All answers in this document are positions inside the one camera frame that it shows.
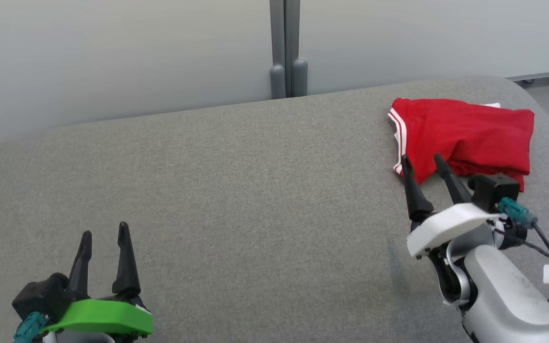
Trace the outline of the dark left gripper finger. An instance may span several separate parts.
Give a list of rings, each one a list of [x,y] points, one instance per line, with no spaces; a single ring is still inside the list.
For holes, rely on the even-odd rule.
[[[139,273],[130,228],[126,222],[119,224],[117,244],[120,254],[116,279],[112,284],[112,293],[117,296],[137,297],[141,293]]]
[[[90,298],[89,286],[89,262],[92,257],[92,233],[85,231],[79,243],[78,252],[72,264],[68,276],[68,291],[74,301]]]

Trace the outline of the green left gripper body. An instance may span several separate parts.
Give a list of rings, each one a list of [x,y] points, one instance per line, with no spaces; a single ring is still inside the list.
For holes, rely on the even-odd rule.
[[[125,302],[87,299],[70,304],[60,321],[46,325],[41,333],[58,330],[149,336],[153,316],[143,308]]]

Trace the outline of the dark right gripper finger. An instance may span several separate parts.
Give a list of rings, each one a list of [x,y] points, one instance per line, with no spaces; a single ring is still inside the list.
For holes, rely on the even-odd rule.
[[[437,167],[437,174],[444,180],[452,202],[454,204],[471,202],[469,190],[441,154],[434,154],[434,162]]]
[[[422,223],[433,213],[434,206],[427,200],[418,183],[414,167],[407,155],[401,157],[402,178],[410,221]]]

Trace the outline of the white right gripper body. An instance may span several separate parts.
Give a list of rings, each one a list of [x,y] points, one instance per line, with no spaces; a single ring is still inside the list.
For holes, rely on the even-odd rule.
[[[481,245],[494,247],[493,229],[489,222],[499,220],[497,213],[488,213],[472,203],[455,204],[424,220],[411,220],[411,232],[406,246],[412,258],[427,256],[431,251],[449,243],[451,252],[460,256]]]

